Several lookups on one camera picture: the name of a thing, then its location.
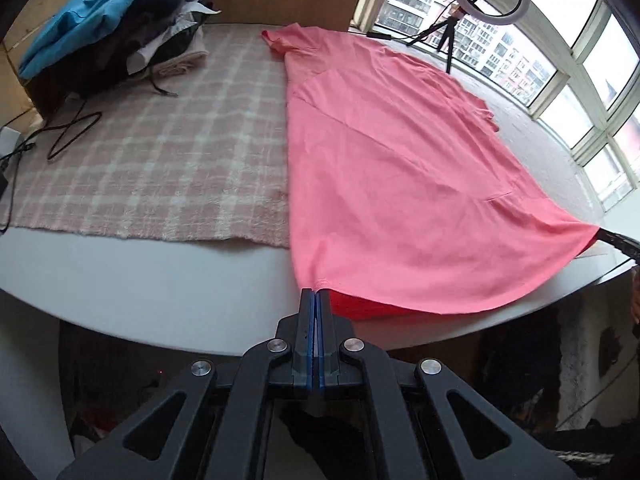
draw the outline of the pile of clothes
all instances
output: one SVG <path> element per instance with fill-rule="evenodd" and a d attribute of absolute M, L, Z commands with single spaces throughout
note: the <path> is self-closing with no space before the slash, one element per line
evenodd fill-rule
<path fill-rule="evenodd" d="M 31 43 L 19 75 L 36 100 L 49 97 L 36 102 L 47 113 L 71 92 L 87 98 L 131 75 L 180 73 L 208 55 L 200 27 L 218 12 L 200 0 L 69 0 Z"/>

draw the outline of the red fabric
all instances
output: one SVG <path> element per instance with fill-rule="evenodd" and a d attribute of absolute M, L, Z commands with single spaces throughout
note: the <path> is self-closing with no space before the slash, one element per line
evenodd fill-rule
<path fill-rule="evenodd" d="M 353 34 L 265 31 L 284 55 L 289 226 L 300 287 L 439 314 L 489 310 L 551 278 L 597 226 L 560 209 L 503 145 L 484 101 Z"/>

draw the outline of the white cloth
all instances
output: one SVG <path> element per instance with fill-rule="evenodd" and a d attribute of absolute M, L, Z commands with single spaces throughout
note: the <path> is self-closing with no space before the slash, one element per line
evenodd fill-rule
<path fill-rule="evenodd" d="M 199 0 L 192 2 L 186 2 L 181 8 L 178 16 L 175 19 L 175 23 L 167 28 L 162 34 L 156 37 L 154 40 L 149 41 L 145 46 L 134 52 L 127 58 L 127 72 L 134 74 L 142 70 L 149 64 L 151 58 L 156 53 L 156 50 L 172 37 L 185 28 L 189 28 L 192 25 L 196 25 L 196 21 L 193 19 L 192 12 L 201 12 L 203 14 L 218 14 L 219 10 L 211 10 L 200 3 Z"/>

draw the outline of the triangular cutout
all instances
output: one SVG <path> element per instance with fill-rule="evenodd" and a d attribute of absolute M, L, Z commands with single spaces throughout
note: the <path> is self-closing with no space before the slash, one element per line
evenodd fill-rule
<path fill-rule="evenodd" d="M 181 392 L 172 395 L 125 437 L 124 447 L 148 460 L 157 460 L 186 398 Z"/>
<path fill-rule="evenodd" d="M 511 439 L 457 392 L 447 394 L 471 453 L 478 460 L 509 446 Z"/>

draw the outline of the white table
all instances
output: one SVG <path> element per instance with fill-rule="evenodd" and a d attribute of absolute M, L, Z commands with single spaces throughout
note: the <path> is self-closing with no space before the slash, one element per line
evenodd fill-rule
<path fill-rule="evenodd" d="M 385 349 L 425 344 L 524 316 L 615 266 L 594 246 L 521 300 L 464 316 L 409 314 L 355 323 Z M 11 228 L 0 237 L 0 288 L 60 319 L 117 337 L 241 355 L 298 310 L 289 251 L 242 240 L 178 243 Z"/>

